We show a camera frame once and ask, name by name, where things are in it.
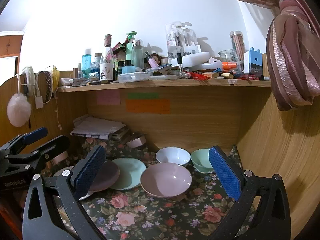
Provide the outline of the purple-grey plate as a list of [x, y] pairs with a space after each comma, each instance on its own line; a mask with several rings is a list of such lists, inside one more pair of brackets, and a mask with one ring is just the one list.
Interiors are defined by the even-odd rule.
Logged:
[[110, 160], [105, 161], [89, 188], [89, 192], [99, 192], [108, 189], [118, 180], [119, 175], [120, 169], [118, 165]]

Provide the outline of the mint green plate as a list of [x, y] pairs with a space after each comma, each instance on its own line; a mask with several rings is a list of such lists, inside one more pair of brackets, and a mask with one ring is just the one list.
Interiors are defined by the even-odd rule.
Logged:
[[113, 190], [129, 190], [140, 185], [142, 173], [146, 165], [135, 158], [118, 158], [112, 160], [119, 168], [117, 181], [110, 186]]

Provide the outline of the mint green bowl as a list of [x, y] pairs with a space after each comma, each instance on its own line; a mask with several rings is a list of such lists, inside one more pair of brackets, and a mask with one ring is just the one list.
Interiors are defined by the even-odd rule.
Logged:
[[201, 173], [210, 174], [214, 172], [214, 169], [209, 161], [209, 149], [195, 150], [191, 154], [191, 161], [195, 169]]

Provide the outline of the white-blue bowl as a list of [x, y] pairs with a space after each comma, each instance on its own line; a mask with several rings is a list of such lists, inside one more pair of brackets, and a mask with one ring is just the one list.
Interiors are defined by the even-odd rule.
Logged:
[[178, 165], [186, 165], [191, 160], [188, 151], [178, 147], [165, 147], [157, 151], [156, 160], [159, 163], [175, 163]]

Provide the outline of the large pink bowl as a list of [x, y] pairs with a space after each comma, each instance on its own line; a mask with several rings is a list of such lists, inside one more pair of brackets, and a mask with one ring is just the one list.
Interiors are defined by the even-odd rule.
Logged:
[[176, 197], [187, 191], [191, 183], [189, 170], [175, 163], [151, 165], [140, 177], [143, 190], [158, 198]]

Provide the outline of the white plate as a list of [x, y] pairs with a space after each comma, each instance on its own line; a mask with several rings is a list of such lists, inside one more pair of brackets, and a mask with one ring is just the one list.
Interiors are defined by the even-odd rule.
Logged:
[[[60, 170], [58, 170], [53, 176], [54, 177], [58, 177], [59, 175], [61, 175], [65, 170], [72, 170], [74, 166], [68, 166], [65, 168], [62, 168]], [[87, 194], [84, 197], [80, 197], [79, 200], [84, 200], [88, 197], [90, 197], [93, 194], [92, 191], [88, 191]]]

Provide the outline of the white fluffy pompom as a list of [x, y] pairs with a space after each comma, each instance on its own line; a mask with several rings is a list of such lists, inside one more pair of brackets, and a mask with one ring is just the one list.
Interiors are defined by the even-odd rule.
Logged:
[[31, 104], [22, 93], [14, 94], [7, 105], [7, 116], [14, 127], [22, 127], [31, 115]]

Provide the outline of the white charger plug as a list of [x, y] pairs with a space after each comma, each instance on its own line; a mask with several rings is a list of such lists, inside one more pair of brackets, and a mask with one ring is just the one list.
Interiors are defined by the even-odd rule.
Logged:
[[42, 96], [36, 96], [35, 97], [35, 106], [36, 106], [36, 109], [43, 108], [43, 98], [42, 98]]

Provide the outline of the stack of papers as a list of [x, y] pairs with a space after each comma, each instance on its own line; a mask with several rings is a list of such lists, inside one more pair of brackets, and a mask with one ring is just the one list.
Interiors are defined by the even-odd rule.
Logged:
[[130, 131], [121, 122], [95, 118], [88, 114], [74, 119], [73, 124], [71, 135], [102, 140], [121, 140]]

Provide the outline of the floral tablecloth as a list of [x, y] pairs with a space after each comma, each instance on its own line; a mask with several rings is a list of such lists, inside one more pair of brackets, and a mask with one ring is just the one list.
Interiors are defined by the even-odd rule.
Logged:
[[[117, 141], [80, 138], [74, 153], [56, 166], [41, 171], [51, 177], [84, 159], [96, 145], [103, 146], [108, 159], [132, 157], [146, 167], [156, 163], [147, 146], [134, 149]], [[188, 164], [193, 181], [188, 191], [174, 198], [155, 198], [141, 186], [126, 191], [106, 189], [81, 201], [95, 226], [107, 239], [207, 239], [220, 225], [235, 200], [227, 196], [213, 172], [197, 172]]]

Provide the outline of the wooden shelf board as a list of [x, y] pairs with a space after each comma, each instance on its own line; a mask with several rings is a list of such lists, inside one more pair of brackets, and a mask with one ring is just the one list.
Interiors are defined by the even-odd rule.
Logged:
[[102, 85], [88, 85], [78, 87], [59, 87], [58, 92], [84, 92], [93, 90], [111, 90], [127, 88], [157, 88], [157, 87], [190, 87], [190, 86], [238, 86], [270, 88], [271, 81], [241, 80], [241, 79], [179, 79], [179, 80], [148, 80], [128, 83], [108, 83]]

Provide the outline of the beaded headband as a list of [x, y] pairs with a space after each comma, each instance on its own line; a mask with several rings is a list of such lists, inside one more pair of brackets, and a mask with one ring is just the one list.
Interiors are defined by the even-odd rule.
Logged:
[[46, 81], [46, 97], [44, 100], [44, 104], [47, 104], [51, 100], [53, 94], [53, 79], [49, 71], [44, 70], [43, 74], [45, 76]]

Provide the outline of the pink sticky note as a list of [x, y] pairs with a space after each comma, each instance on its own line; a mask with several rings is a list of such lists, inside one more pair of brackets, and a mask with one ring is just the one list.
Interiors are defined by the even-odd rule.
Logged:
[[100, 90], [96, 93], [97, 105], [120, 105], [120, 91]]

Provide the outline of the blue liquid bottle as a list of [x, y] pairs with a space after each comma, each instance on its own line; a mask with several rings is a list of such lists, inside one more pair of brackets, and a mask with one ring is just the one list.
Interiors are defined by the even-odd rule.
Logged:
[[91, 48], [85, 50], [85, 53], [82, 55], [81, 69], [82, 77], [88, 78], [91, 68]]

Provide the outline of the white mug on shelf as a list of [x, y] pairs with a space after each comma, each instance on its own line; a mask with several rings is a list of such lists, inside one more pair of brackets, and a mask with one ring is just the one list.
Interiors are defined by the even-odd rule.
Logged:
[[105, 62], [100, 64], [100, 80], [113, 80], [113, 64]]

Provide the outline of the green sticky note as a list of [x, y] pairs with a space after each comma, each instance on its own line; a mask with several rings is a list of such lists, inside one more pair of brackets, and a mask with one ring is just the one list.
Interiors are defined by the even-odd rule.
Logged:
[[158, 93], [128, 93], [127, 99], [130, 99], [130, 100], [159, 99], [159, 94]]

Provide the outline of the clear plastic case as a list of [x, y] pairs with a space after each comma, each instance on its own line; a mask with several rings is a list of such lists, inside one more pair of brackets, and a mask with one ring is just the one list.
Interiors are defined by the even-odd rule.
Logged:
[[139, 82], [146, 81], [150, 77], [150, 74], [144, 72], [126, 73], [118, 75], [119, 83]]

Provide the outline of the orange sticky note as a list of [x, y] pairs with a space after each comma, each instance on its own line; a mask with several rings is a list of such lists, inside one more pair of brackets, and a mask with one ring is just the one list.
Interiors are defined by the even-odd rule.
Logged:
[[125, 106], [129, 113], [170, 114], [168, 99], [126, 99]]

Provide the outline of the green pump bottle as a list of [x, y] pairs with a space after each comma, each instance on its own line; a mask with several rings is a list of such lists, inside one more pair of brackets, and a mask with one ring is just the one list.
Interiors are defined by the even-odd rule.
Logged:
[[131, 31], [126, 34], [127, 38], [125, 41], [125, 60], [132, 60], [132, 42], [135, 39], [135, 36], [137, 35], [136, 31]]

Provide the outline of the clear frosted bottle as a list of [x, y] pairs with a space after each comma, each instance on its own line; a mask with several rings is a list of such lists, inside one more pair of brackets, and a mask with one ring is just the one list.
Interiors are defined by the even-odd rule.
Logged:
[[132, 41], [132, 64], [135, 67], [144, 68], [144, 46], [140, 39]]

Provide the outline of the blue pencil sharpener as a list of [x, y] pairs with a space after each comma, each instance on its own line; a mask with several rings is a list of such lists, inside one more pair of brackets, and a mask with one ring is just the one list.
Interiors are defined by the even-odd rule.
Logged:
[[244, 73], [251, 75], [263, 74], [263, 55], [259, 49], [251, 47], [244, 54]]

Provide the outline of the orange cap bottle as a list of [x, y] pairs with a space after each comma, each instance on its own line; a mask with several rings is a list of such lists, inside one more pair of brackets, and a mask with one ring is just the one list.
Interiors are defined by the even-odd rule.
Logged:
[[238, 67], [238, 64], [236, 62], [222, 62], [223, 70], [236, 69], [237, 67]]

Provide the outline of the glass jar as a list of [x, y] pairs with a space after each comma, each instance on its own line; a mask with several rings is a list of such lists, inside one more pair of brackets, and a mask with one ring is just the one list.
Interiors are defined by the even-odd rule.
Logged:
[[235, 50], [233, 49], [222, 50], [219, 52], [219, 57], [221, 62], [236, 62], [238, 64], [238, 67], [236, 69], [231, 69], [232, 71], [240, 69], [240, 66], [241, 66], [240, 60]]

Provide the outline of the white box on shelf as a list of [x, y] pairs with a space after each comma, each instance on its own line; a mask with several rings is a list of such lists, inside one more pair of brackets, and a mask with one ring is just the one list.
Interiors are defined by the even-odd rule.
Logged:
[[196, 54], [190, 54], [182, 57], [182, 67], [188, 68], [208, 62], [210, 53], [208, 51]]

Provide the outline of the pink striped curtain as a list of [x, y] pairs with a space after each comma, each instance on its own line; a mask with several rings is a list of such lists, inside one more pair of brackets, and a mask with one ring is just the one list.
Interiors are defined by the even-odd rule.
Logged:
[[266, 38], [271, 88], [280, 111], [319, 96], [319, 22], [304, 0], [239, 0], [278, 8]]

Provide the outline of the clear jar with sticks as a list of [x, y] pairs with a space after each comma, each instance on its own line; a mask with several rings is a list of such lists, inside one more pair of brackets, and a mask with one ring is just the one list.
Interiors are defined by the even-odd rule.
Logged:
[[231, 31], [229, 35], [232, 43], [232, 48], [236, 51], [239, 60], [244, 61], [244, 55], [246, 51], [243, 33], [241, 31]]

